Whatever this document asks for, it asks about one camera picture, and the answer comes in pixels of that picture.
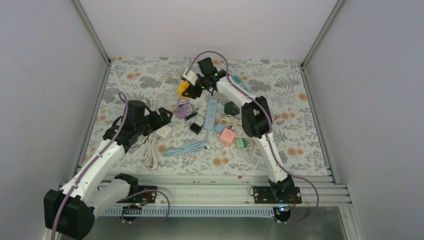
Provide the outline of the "yellow cube power socket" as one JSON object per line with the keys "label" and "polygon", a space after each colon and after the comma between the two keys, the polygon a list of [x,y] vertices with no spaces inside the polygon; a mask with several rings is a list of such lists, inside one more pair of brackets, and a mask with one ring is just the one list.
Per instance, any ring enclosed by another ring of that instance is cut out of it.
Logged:
{"label": "yellow cube power socket", "polygon": [[185,91],[189,88],[189,86],[189,82],[181,80],[177,87],[177,97],[184,100],[188,100],[190,97],[185,93]]}

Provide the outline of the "purple usb power strip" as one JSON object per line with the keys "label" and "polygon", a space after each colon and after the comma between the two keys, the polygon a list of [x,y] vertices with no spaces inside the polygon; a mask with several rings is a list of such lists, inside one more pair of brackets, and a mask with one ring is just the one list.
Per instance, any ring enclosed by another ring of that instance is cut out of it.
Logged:
{"label": "purple usb power strip", "polygon": [[189,99],[180,98],[178,100],[178,103],[176,105],[176,118],[177,119],[184,119],[187,116],[189,103],[190,103]]}

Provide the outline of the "aluminium rail frame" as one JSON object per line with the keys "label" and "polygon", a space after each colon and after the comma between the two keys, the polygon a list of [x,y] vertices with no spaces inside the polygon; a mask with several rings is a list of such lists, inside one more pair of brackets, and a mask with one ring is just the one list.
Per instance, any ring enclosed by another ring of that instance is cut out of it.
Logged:
{"label": "aluminium rail frame", "polygon": [[[171,206],[252,207],[253,187],[268,186],[266,176],[242,175],[137,175],[140,185],[156,186],[167,195]],[[309,176],[311,184],[295,179],[302,207],[350,206],[348,188],[335,184],[330,176]]]}

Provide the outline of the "small green plug adapter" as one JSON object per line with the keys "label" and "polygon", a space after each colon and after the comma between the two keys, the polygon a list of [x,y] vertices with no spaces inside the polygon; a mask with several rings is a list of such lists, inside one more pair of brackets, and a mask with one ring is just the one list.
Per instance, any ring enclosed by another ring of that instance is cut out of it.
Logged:
{"label": "small green plug adapter", "polygon": [[235,140],[235,147],[237,149],[245,149],[249,145],[249,142],[245,138],[238,138]]}

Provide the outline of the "small light blue adapter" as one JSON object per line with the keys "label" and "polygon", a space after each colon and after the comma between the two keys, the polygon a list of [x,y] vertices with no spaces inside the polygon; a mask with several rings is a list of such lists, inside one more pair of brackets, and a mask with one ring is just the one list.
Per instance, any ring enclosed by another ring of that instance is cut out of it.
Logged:
{"label": "small light blue adapter", "polygon": [[219,122],[219,123],[217,123],[217,124],[216,124],[216,126],[213,128],[213,131],[214,131],[215,133],[217,133],[217,134],[221,135],[225,128],[226,128],[226,126]]}

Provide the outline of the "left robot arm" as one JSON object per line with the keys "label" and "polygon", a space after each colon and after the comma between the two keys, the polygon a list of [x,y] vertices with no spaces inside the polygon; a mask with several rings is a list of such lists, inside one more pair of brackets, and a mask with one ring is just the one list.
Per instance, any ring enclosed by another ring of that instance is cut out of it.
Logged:
{"label": "left robot arm", "polygon": [[140,186],[139,180],[119,173],[100,188],[110,168],[130,150],[140,136],[149,137],[171,122],[172,112],[160,107],[151,110],[139,100],[126,100],[124,112],[114,120],[102,137],[96,153],[78,173],[59,190],[50,189],[43,198],[44,224],[56,233],[82,240],[91,231],[95,220],[117,203],[130,206],[121,210],[121,219],[129,211],[153,204],[159,190],[156,186]]}

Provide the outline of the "pink cube power socket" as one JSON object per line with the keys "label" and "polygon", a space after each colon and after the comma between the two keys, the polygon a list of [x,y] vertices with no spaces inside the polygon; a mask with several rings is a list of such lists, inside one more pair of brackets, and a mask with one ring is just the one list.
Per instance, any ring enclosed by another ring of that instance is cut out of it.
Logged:
{"label": "pink cube power socket", "polygon": [[218,138],[218,142],[221,145],[230,148],[231,145],[233,144],[235,138],[236,138],[236,132],[234,132],[231,129],[224,128],[224,130],[221,132],[221,134]]}

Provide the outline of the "light blue power strip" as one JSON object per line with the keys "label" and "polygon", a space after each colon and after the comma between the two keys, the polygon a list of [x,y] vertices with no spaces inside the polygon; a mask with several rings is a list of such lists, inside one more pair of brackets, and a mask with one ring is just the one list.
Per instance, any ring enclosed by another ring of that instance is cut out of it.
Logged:
{"label": "light blue power strip", "polygon": [[218,105],[217,99],[211,98],[208,100],[206,114],[205,114],[205,122],[204,122],[204,129],[207,131],[212,131],[215,127],[217,105]]}

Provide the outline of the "teal power strip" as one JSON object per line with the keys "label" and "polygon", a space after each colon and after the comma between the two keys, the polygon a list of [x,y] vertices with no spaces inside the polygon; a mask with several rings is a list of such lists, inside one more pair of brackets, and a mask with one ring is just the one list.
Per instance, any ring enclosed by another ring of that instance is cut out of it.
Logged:
{"label": "teal power strip", "polygon": [[231,78],[238,86],[242,87],[245,91],[250,92],[248,87],[242,82],[242,80],[237,75],[232,75]]}

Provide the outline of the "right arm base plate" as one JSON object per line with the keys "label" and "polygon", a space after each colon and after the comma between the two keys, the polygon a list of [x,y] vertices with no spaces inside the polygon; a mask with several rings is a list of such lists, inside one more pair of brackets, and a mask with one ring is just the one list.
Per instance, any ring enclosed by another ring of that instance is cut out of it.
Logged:
{"label": "right arm base plate", "polygon": [[299,187],[274,191],[270,186],[252,186],[249,193],[256,204],[301,204],[303,202]]}

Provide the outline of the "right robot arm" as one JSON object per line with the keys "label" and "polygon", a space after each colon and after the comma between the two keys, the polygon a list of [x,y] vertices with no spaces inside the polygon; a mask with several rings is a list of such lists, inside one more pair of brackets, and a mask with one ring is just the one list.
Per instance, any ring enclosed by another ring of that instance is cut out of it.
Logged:
{"label": "right robot arm", "polygon": [[268,171],[270,189],[267,200],[284,203],[290,198],[295,185],[292,177],[285,172],[277,151],[266,98],[249,93],[232,79],[227,70],[217,70],[210,57],[199,60],[197,64],[200,74],[194,73],[191,68],[187,68],[182,74],[182,80],[189,83],[183,95],[195,99],[204,91],[210,94],[218,92],[240,108],[242,129],[259,148]]}

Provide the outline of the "white square socket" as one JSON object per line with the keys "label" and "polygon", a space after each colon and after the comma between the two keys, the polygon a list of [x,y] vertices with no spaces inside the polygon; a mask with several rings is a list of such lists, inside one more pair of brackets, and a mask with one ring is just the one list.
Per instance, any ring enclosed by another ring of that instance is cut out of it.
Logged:
{"label": "white square socket", "polygon": [[157,129],[155,131],[155,134],[157,137],[161,138],[161,139],[167,139],[172,132],[172,128],[168,125],[164,125],[161,128]]}

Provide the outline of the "dark green cube socket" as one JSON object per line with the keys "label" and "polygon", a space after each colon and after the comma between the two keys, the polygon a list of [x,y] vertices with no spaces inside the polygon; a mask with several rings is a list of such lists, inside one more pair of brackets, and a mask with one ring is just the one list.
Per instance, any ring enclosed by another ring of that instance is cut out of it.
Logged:
{"label": "dark green cube socket", "polygon": [[240,112],[240,108],[233,101],[224,104],[224,113],[226,115],[237,116]]}

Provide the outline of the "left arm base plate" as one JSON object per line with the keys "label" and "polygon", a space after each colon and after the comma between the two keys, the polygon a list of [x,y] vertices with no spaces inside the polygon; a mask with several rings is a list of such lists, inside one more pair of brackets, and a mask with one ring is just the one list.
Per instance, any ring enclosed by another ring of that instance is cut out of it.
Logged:
{"label": "left arm base plate", "polygon": [[[146,190],[154,190],[151,192],[144,192],[139,193],[141,191]],[[132,204],[154,204],[156,202],[156,192],[157,186],[155,185],[139,185],[136,190],[130,190],[129,196],[132,196],[137,193],[137,195],[133,196],[132,198],[126,199],[123,201],[123,203],[132,203]]]}

